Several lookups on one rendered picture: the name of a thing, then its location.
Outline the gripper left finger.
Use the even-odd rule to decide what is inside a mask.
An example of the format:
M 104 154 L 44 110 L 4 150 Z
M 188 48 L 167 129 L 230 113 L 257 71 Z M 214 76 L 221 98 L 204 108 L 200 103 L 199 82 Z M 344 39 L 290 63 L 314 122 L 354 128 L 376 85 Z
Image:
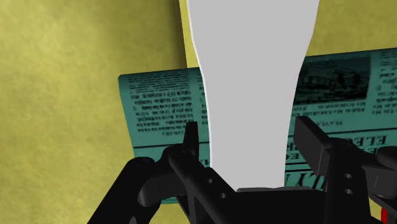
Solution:
M 87 224 L 150 224 L 161 201 L 176 197 L 190 224 L 232 224 L 226 196 L 235 191 L 199 162 L 196 122 L 185 126 L 183 142 L 161 158 L 129 160 Z

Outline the teal newspaper-patterned robot stand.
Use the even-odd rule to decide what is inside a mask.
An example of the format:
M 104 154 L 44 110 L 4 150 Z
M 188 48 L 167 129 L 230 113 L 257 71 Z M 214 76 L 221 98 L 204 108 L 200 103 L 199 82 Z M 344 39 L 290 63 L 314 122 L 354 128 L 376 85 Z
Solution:
M 351 140 L 374 154 L 383 146 L 397 149 L 397 47 L 306 57 L 299 71 L 286 66 L 239 73 L 239 80 L 258 80 L 258 96 L 235 101 L 242 110 L 233 122 L 254 114 L 255 106 L 276 112 L 280 92 L 290 81 L 292 117 L 308 116 L 331 137 Z M 125 120 L 137 157 L 158 160 L 165 147 L 183 140 L 187 122 L 197 122 L 199 160 L 210 164 L 205 90 L 197 67 L 123 74 L 118 79 Z

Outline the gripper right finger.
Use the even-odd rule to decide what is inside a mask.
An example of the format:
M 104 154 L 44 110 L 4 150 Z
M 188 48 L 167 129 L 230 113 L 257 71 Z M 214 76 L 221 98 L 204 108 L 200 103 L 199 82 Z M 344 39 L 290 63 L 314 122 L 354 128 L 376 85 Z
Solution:
M 397 224 L 397 146 L 367 153 L 307 116 L 296 117 L 293 140 L 326 181 L 324 224 Z

